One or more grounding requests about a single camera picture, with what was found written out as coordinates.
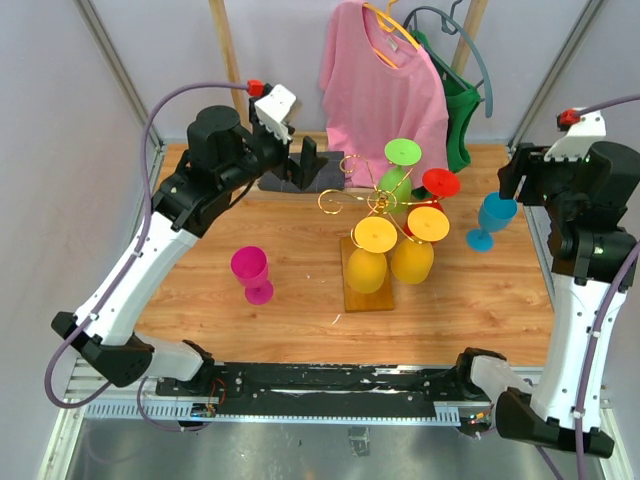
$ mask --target gray floor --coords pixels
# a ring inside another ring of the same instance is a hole
[[[554,479],[533,446],[495,433],[474,440],[451,427],[374,426],[368,446],[359,437],[344,425],[215,423],[178,434],[90,420],[68,480]],[[574,456],[550,455],[565,479],[577,478]],[[589,467],[590,479],[603,478],[596,460]]]

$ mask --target white plastic part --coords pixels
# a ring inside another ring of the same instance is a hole
[[[600,110],[587,113],[580,117],[578,123],[569,127],[569,131],[564,137],[553,144],[545,154],[544,160],[549,162],[551,158],[555,158],[556,161],[567,159],[570,162],[575,162],[578,158],[585,158],[591,145],[603,140],[606,134],[607,130]]]
[[[136,259],[120,285],[111,294],[100,310],[99,318],[85,330],[89,337],[99,335],[103,345],[127,343],[142,309],[147,305],[160,282],[164,280],[178,259],[198,240],[198,237],[186,230],[178,232],[172,230],[171,220],[157,212],[151,217],[151,228],[147,238],[148,241],[142,249],[143,255]],[[77,324],[82,323],[89,315],[98,298],[131,256],[136,241],[137,236],[98,290],[76,310]]]
[[[273,87],[255,103],[256,115],[260,123],[273,133],[282,143],[291,141],[287,125],[300,107],[296,96],[282,85]]]
[[[531,408],[543,420],[555,418],[564,428],[574,429],[576,404],[582,364],[596,311],[609,288],[608,283],[589,280],[577,285],[573,277],[554,276],[555,320],[547,363],[533,392]],[[616,316],[626,300],[626,293],[616,293],[607,311],[597,343],[585,400],[582,430],[600,428],[600,389],[604,363]]]
[[[533,388],[520,378],[507,362],[485,355],[473,359],[471,382],[480,387],[494,405],[507,387],[515,387],[523,393],[533,391]]]
[[[155,348],[151,365],[144,372],[147,377],[167,377],[191,380],[203,363],[198,352],[186,343],[171,343],[159,338],[137,334],[144,343]]]

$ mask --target green garment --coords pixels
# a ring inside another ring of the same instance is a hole
[[[429,46],[427,36],[421,31],[414,30],[411,32],[411,35],[420,44]],[[447,112],[449,113],[447,162],[449,164],[449,170],[453,173],[458,173],[471,163],[471,156],[464,144],[464,137],[467,134],[471,117],[476,111],[476,108],[478,108],[478,105],[480,105],[482,97],[478,93],[478,89],[470,83],[462,80],[468,87],[468,90],[464,90],[437,62],[434,61],[433,65],[436,67],[438,75],[442,79],[444,96],[447,102]],[[416,188],[412,193],[420,200],[424,200],[429,196],[429,193],[424,187]]]

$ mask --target yellow hanger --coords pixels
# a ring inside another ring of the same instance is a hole
[[[371,5],[368,2],[364,3],[363,6],[365,8],[368,8],[369,10],[372,10],[372,11],[374,11],[376,13],[376,15],[378,16],[378,23],[380,24],[380,28],[382,28],[383,30],[385,30],[387,32],[393,32],[395,30],[398,30],[398,32],[400,32],[402,34],[402,36],[405,37],[407,39],[407,41],[411,45],[416,47],[416,50],[420,50],[420,44],[414,40],[414,38],[411,36],[411,34],[409,32],[407,32],[404,28],[402,28],[402,25],[400,25],[398,22],[396,22],[393,18],[391,18],[389,16],[389,13],[391,12],[391,5],[393,5],[397,1],[398,0],[391,0],[389,2],[389,4],[387,5],[387,13],[383,12],[382,10],[380,10],[377,7],[374,7],[373,5]],[[384,20],[389,22],[393,26],[393,28],[387,27],[387,25],[384,24]],[[386,55],[384,55],[382,52],[380,52],[377,48],[374,48],[373,51],[387,65],[389,65],[392,68],[398,68],[398,66],[396,64],[394,64]]]

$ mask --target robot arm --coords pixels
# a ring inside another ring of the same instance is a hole
[[[565,137],[552,147],[521,145],[500,169],[500,194],[529,206],[544,206],[551,219],[555,319],[547,363],[532,389],[493,352],[467,349],[459,360],[467,390],[487,394],[504,438],[575,451],[576,419],[582,419],[586,453],[608,457],[613,440],[599,430],[600,387],[611,332],[635,265],[624,276],[600,331],[594,319],[614,276],[636,240],[618,226],[640,180],[640,154],[600,141],[600,112],[573,117]],[[598,336],[584,410],[576,411],[582,362],[591,336]]]
[[[250,100],[253,132],[240,125],[230,107],[202,110],[187,129],[188,149],[175,172],[153,197],[147,239],[127,275],[94,315],[72,346],[109,382],[127,386],[143,375],[205,382],[203,365],[210,355],[189,342],[172,344],[136,335],[134,327],[151,296],[175,263],[207,232],[216,218],[233,206],[232,193],[250,186],[267,171],[307,188],[327,163],[316,144],[305,137],[300,163],[289,157],[293,129],[288,125],[297,107],[295,95],[278,85]],[[67,338],[91,311],[122,266],[131,261],[137,238],[93,295],[74,313],[60,312],[53,329]]]

